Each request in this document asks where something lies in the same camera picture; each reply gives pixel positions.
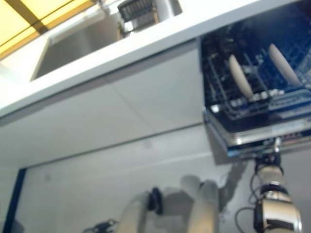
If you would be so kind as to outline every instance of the drying rack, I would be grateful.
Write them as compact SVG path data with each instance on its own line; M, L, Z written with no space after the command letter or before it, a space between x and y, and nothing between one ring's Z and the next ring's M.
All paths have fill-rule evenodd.
M287 111L283 117L293 117L302 113L297 108L309 104L310 110L303 113L311 113L311 36L306 33L295 43L296 38L286 32L278 42L303 83L303 86L293 86L275 68L264 49L265 43L254 38L249 28L233 32L230 30L233 27L227 26L218 34L213 32L201 38L206 107L215 114L225 113L231 120L283 111ZM237 57L253 90L254 95L249 99L243 96L231 76L228 65L231 54Z
M123 21L118 28L122 37L159 23L155 0L127 0L118 6L118 10Z

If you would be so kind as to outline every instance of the cable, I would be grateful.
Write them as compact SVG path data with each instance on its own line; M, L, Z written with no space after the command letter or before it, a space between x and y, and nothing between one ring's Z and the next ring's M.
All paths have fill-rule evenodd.
M259 187L256 188L256 189L254 189L254 187L253 187L254 178L255 178L256 176L257 176L257 174L254 173L254 174L252 175L251 179L250 179L250 182L249 182L249 188L250 188L250 190L251 190L251 196L248 198L248 202L249 202L250 204L252 204L252 205L256 203L256 202L251 202L251 198L252 198L252 197L255 197L255 198L256 198L256 201L259 200L259 197L258 197L257 194L256 194L256 190L258 190Z
M85 230L82 231L82 233L93 233L94 232L94 228L90 227L90 228L86 228Z
M258 190L260 190L260 187L255 188L254 192L256 193ZM249 195L249 197L248 197L248 203L251 204L251 205L255 205L257 200L256 201L252 201L252 197L256 198L256 196L254 196L254 194L251 193Z
M245 233L245 231L242 230L242 228L240 227L239 222L238 222L239 213L240 213L241 211L244 211L244 210L252 210L252 211L253 211L254 209L253 209L252 207L243 207L243 208L239 209L239 210L235 213L235 215L234 215L234 223L235 223L235 225L236 225L236 227L238 228L238 230L239 230L240 233Z

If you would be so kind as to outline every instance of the cabinet door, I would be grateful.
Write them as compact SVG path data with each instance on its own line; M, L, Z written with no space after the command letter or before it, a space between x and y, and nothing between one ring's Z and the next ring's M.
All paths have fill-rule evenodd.
M157 132L203 121L203 78L194 41L132 65L110 79L120 95Z
M107 83L84 84L52 99L11 122L3 119L1 163L25 167L154 133Z

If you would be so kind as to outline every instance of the kitchen counter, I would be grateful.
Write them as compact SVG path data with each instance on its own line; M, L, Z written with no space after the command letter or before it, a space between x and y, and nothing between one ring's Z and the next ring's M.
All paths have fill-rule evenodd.
M295 0L219 0L213 4L199 0L179 1L183 13L176 17L95 51L33 82L8 85L10 98L0 105L0 117L233 21Z

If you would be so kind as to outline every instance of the stainless steel sink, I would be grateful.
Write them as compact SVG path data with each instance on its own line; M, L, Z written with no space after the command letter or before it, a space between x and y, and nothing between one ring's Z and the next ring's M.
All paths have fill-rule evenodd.
M155 0L159 22L163 22L182 12L178 0ZM120 39L119 13L100 16L100 19L78 25L74 29L52 38L41 64L38 64L34 79L60 68L74 60L108 46Z

